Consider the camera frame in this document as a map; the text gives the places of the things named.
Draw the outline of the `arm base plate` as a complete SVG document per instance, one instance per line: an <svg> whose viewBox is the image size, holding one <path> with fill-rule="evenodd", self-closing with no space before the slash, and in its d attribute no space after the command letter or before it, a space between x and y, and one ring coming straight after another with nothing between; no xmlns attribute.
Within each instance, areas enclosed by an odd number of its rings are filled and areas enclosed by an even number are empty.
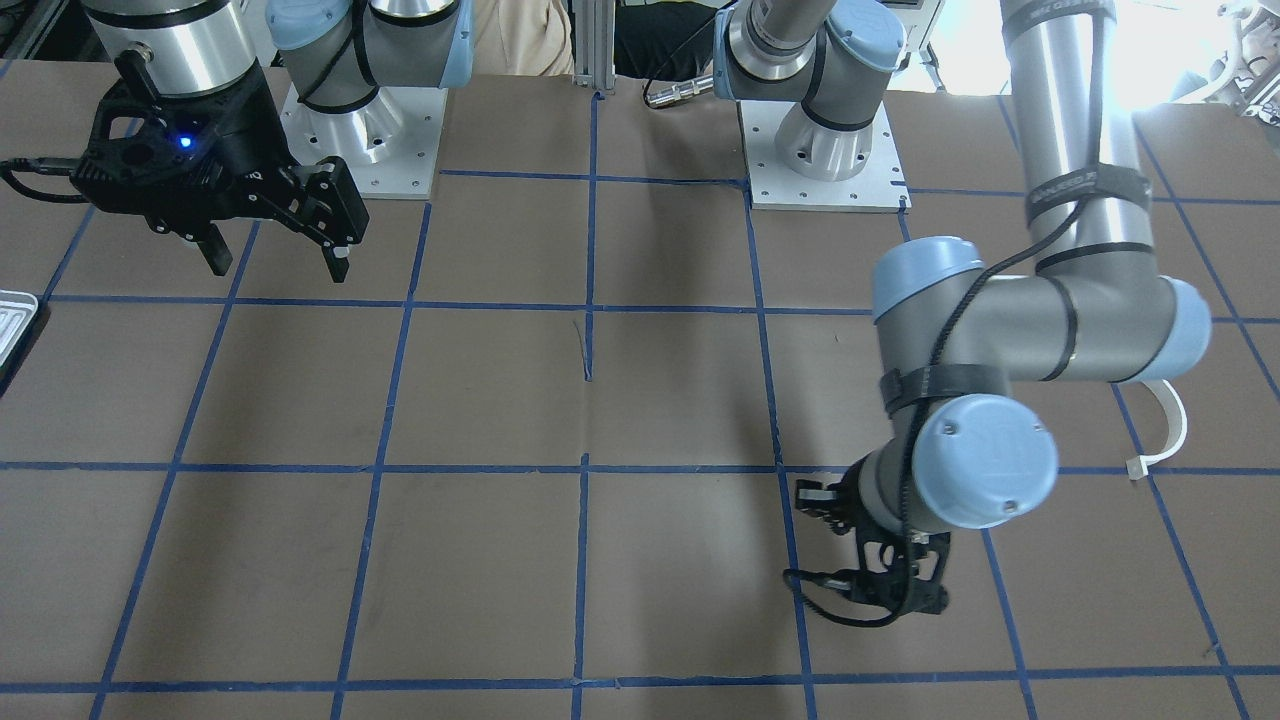
<svg viewBox="0 0 1280 720"><path fill-rule="evenodd" d="M289 88L280 120L294 158L343 158L364 199L429 200L436 176L445 88L384 87L343 115L315 111Z"/></svg>
<svg viewBox="0 0 1280 720"><path fill-rule="evenodd" d="M753 201L764 209L895 213L911 200L884 104L873 122L842 132L796 102L739 102Z"/></svg>

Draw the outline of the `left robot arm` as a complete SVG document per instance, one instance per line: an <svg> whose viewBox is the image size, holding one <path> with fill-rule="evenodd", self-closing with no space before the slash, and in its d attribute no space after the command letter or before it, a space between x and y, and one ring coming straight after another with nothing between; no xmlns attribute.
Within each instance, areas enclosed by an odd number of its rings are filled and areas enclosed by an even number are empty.
<svg viewBox="0 0 1280 720"><path fill-rule="evenodd" d="M873 270L879 392L893 438L822 484L799 480L795 507L864 550L878 568L787 569L803 584L884 610L836 616L884 626L942 612L955 530L997 527L1038 507L1059 471L1050 430L1015 380L1166 380L1208 347L1211 313L1162 275L1132 114L1106 73L1111 1L1004 1L1029 249L987 265L952 236L909 240Z"/></svg>

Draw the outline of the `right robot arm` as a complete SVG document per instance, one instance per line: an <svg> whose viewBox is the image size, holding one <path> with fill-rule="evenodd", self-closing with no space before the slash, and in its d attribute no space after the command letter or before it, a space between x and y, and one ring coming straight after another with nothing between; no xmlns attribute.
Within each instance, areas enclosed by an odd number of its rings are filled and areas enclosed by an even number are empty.
<svg viewBox="0 0 1280 720"><path fill-rule="evenodd" d="M355 169L422 156L422 120L393 92L460 88L474 69L470 1L269 1L296 92L284 119L236 3L87 1L84 13L120 79L72 184L192 243L216 275L232 261L218 223L251 218L314 241L343 282L369 227Z"/></svg>

